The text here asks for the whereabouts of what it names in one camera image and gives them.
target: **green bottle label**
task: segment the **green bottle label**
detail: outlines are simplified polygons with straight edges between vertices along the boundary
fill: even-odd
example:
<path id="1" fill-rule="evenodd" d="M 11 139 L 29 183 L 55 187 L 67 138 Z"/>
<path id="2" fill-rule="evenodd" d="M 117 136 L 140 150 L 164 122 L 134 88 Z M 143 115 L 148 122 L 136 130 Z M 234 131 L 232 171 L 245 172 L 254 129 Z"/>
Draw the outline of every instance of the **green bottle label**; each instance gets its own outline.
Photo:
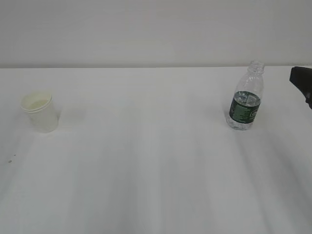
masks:
<path id="1" fill-rule="evenodd" d="M 230 117 L 239 123 L 252 123 L 259 109 L 257 106 L 244 106 L 239 104 L 234 98 L 230 108 Z"/>

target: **white table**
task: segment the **white table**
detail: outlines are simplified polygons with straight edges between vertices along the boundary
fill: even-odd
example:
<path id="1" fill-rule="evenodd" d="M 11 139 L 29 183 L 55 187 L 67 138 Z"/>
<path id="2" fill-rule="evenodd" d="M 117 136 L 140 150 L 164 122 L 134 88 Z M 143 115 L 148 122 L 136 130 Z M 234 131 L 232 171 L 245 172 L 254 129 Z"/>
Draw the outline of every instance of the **white table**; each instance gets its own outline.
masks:
<path id="1" fill-rule="evenodd" d="M 0 233 L 312 233 L 312 110 L 290 69 L 266 67 L 245 132 L 224 113 L 246 67 L 0 69 Z M 54 95 L 52 133 L 19 109 L 33 90 Z"/>

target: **white plastic cup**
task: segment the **white plastic cup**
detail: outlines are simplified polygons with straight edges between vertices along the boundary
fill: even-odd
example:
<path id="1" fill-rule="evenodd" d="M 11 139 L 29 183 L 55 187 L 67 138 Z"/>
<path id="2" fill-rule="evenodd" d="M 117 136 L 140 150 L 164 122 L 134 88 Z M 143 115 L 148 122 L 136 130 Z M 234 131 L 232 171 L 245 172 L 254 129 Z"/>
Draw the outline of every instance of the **white plastic cup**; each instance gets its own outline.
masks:
<path id="1" fill-rule="evenodd" d="M 49 133 L 58 127 L 58 117 L 50 93 L 34 92 L 28 94 L 22 99 L 20 106 L 29 116 L 36 131 Z"/>

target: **water bottle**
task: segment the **water bottle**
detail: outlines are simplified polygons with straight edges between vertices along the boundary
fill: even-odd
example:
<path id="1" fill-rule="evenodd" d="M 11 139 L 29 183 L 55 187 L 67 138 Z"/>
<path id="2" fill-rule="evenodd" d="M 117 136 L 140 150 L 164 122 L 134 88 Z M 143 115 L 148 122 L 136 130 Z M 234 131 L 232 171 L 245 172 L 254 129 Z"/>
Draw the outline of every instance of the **water bottle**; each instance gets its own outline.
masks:
<path id="1" fill-rule="evenodd" d="M 239 81 L 232 100 L 227 123 L 237 130 L 251 128 L 259 109 L 262 92 L 264 64 L 252 61 L 246 75 Z"/>

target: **wall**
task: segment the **wall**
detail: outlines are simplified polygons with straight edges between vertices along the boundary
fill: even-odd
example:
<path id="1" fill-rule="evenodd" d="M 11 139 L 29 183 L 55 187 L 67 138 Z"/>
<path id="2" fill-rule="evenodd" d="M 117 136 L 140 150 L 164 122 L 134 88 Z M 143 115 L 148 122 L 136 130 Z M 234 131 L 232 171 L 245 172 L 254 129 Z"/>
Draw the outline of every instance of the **wall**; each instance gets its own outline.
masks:
<path id="1" fill-rule="evenodd" d="M 0 67 L 312 64 L 311 0 L 1 0 Z"/>

